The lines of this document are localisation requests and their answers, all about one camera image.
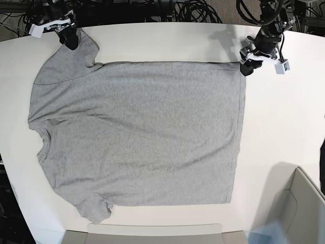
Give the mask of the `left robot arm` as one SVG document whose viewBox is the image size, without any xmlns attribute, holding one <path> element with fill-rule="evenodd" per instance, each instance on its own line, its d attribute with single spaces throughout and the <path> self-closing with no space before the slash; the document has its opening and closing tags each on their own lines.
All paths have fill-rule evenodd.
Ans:
<svg viewBox="0 0 325 244">
<path fill-rule="evenodd" d="M 295 17 L 291 1 L 260 1 L 260 19 L 257 20 L 243 1 L 236 1 L 236 9 L 243 20 L 260 26 L 255 37 L 247 36 L 247 46 L 240 50 L 240 71 L 249 76 L 253 71 L 269 62 L 277 74 L 290 70 L 289 62 L 282 54 L 284 32 L 292 28 Z"/>
</svg>

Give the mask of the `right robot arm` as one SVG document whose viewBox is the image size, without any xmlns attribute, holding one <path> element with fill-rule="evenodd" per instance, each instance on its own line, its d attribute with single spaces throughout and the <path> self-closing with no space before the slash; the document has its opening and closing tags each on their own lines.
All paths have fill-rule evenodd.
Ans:
<svg viewBox="0 0 325 244">
<path fill-rule="evenodd" d="M 65 1 L 32 1 L 26 16 L 29 35 L 40 38 L 44 32 L 55 32 L 68 49 L 78 47 L 76 14 Z"/>
</svg>

